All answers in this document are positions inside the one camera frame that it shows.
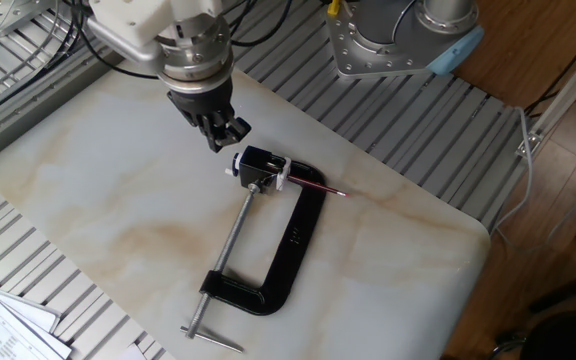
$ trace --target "marble surface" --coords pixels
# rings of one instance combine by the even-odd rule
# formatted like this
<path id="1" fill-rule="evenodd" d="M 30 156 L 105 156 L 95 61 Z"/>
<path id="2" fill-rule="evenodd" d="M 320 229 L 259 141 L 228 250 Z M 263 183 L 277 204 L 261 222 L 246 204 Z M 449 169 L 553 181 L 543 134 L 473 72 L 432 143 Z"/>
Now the marble surface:
<path id="1" fill-rule="evenodd" d="M 253 127 L 212 153 L 160 82 L 110 72 L 0 153 L 0 193 L 177 359 L 438 359 L 489 249 L 443 203 L 243 73 Z M 287 303 L 256 317 L 213 301 L 187 340 L 198 289 L 246 197 L 224 174 L 254 145 L 319 168 L 328 195 Z M 258 196 L 228 271 L 259 284 L 298 196 Z"/>

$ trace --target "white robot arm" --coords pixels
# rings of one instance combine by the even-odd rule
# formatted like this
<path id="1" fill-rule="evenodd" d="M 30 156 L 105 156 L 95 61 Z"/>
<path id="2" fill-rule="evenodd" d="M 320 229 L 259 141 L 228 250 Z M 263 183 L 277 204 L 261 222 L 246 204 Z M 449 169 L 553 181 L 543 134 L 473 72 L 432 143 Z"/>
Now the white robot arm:
<path id="1" fill-rule="evenodd" d="M 234 62 L 220 0 L 91 0 L 90 6 L 95 35 L 155 73 L 213 151 L 246 136 L 250 126 L 230 105 Z"/>

